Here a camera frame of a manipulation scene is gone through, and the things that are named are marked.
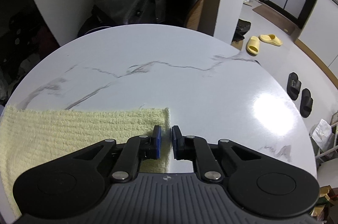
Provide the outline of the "yellow knitted towel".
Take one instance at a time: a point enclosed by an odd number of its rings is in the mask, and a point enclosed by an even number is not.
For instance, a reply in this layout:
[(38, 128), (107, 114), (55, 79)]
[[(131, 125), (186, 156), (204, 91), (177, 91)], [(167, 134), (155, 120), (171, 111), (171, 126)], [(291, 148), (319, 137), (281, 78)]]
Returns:
[(148, 160), (141, 171), (164, 173), (170, 160), (170, 110), (132, 111), (20, 110), (7, 106), (1, 117), (1, 181), (15, 218), (21, 212), (13, 197), (15, 180), (26, 170), (105, 139), (125, 143), (162, 128), (159, 160)]

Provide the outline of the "yellow slipper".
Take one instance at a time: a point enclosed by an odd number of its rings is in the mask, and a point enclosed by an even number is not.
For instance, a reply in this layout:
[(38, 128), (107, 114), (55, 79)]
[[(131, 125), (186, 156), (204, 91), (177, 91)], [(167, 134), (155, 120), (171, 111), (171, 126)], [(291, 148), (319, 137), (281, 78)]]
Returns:
[(274, 46), (282, 46), (283, 42), (274, 34), (260, 35), (259, 40)]
[(257, 55), (259, 53), (260, 40), (256, 36), (252, 36), (246, 44), (246, 51), (250, 55)]

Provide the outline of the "black slipper near table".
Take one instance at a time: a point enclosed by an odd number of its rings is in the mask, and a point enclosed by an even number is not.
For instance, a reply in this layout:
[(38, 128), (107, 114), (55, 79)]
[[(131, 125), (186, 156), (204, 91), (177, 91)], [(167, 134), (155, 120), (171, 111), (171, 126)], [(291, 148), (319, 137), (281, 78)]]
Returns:
[(297, 100), (301, 89), (301, 81), (295, 72), (291, 72), (288, 77), (286, 92), (291, 100)]

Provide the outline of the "black slipper far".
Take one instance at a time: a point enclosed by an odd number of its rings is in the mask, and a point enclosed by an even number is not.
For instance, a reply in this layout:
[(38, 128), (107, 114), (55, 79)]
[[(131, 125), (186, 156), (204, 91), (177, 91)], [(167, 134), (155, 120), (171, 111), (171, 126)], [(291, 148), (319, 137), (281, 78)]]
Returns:
[(309, 117), (312, 112), (313, 98), (311, 92), (305, 88), (302, 90), (300, 114), (303, 118)]

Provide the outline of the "wooden chair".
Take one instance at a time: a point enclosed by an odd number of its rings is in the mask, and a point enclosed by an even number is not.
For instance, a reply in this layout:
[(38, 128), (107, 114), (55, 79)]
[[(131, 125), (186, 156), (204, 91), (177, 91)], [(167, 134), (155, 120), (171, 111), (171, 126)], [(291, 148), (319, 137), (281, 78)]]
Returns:
[(202, 15), (204, 0), (198, 0), (189, 13), (186, 28), (190, 30), (198, 30), (200, 18)]

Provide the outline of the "white metal rack cart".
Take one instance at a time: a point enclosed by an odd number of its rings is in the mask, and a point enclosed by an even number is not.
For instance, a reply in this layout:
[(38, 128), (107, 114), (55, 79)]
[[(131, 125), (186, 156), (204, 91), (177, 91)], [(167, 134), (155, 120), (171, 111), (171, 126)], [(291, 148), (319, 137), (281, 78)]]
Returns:
[(316, 165), (321, 164), (337, 158), (337, 123), (331, 125), (318, 125), (313, 133), (318, 150), (315, 152)]

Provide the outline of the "white plastic bag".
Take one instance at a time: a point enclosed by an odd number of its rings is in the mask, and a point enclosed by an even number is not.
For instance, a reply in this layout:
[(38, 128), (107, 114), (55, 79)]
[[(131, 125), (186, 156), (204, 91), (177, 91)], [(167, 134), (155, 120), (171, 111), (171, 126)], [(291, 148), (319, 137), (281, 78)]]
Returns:
[(329, 149), (331, 144), (333, 144), (335, 137), (335, 135), (332, 133), (332, 127), (324, 119), (319, 121), (319, 123), (310, 133), (310, 136), (323, 152)]

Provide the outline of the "brown door mat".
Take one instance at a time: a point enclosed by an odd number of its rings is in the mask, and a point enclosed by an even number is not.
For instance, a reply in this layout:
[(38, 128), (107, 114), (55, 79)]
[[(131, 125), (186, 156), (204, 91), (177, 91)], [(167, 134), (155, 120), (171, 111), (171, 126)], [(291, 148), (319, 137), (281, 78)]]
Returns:
[(292, 35), (295, 30), (298, 30), (298, 27), (292, 21), (267, 5), (259, 5), (253, 8), (253, 11), (288, 35)]

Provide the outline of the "white kitchen cabinet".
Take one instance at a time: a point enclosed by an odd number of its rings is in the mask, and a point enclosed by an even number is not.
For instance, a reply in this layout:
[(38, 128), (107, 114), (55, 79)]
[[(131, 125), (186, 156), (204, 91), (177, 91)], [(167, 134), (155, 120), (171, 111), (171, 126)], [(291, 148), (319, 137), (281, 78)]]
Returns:
[(316, 0), (294, 43), (337, 86), (337, 0)]

